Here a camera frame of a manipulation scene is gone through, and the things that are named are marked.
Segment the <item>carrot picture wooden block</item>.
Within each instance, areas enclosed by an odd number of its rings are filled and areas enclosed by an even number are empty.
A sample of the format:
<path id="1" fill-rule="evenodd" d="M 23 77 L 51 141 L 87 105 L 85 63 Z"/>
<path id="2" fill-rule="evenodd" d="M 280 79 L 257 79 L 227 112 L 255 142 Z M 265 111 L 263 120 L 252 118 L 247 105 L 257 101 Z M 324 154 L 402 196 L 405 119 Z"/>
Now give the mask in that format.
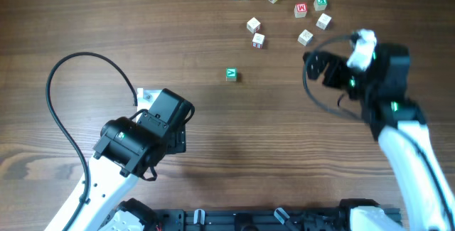
<path id="1" fill-rule="evenodd" d="M 255 18 L 251 18 L 247 22 L 247 30 L 251 33 L 256 33 L 261 28 L 261 23 Z"/>

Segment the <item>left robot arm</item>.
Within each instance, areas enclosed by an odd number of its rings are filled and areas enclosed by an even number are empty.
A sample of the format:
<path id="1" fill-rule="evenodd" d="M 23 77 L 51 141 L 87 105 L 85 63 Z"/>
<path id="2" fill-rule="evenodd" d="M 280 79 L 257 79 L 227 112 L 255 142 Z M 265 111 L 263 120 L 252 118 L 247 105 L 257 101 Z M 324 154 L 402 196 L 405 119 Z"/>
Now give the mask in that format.
<path id="1" fill-rule="evenodd" d="M 163 89 L 150 108 L 108 121 L 88 161 L 87 173 L 47 230 L 116 228 L 108 214 L 147 171 L 154 170 L 194 112 L 188 100 Z"/>

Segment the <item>red M wooden block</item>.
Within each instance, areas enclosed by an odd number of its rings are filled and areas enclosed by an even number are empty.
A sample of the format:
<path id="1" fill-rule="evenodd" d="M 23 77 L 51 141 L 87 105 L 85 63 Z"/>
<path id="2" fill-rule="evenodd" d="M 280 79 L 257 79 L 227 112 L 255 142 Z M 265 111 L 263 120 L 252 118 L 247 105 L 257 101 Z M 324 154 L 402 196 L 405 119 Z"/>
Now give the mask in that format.
<path id="1" fill-rule="evenodd" d="M 294 7 L 294 16 L 296 18 L 304 18 L 308 13 L 308 7 L 306 3 L 296 4 Z"/>

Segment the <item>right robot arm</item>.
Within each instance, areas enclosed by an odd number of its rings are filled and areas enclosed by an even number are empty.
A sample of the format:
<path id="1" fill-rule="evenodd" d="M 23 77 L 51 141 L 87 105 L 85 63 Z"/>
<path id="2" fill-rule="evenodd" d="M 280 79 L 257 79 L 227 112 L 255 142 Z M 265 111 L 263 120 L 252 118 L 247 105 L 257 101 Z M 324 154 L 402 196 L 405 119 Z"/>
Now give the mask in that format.
<path id="1" fill-rule="evenodd" d="M 434 154 L 419 105 L 406 96 L 410 53 L 406 46 L 379 43 L 344 58 L 321 48 L 304 53 L 302 82 L 323 75 L 323 85 L 346 92 L 361 114 L 316 105 L 339 117 L 362 121 L 389 161 L 400 187 L 411 230 L 453 230 L 454 194 Z"/>

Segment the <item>green V wooden block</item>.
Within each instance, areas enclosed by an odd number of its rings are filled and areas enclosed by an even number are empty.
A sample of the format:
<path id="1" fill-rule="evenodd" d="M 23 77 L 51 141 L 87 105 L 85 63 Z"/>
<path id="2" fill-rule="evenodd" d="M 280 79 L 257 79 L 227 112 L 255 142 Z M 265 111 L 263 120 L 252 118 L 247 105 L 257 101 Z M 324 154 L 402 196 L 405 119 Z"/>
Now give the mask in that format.
<path id="1" fill-rule="evenodd" d="M 225 79 L 228 82 L 237 81 L 237 68 L 227 68 L 225 71 Z"/>

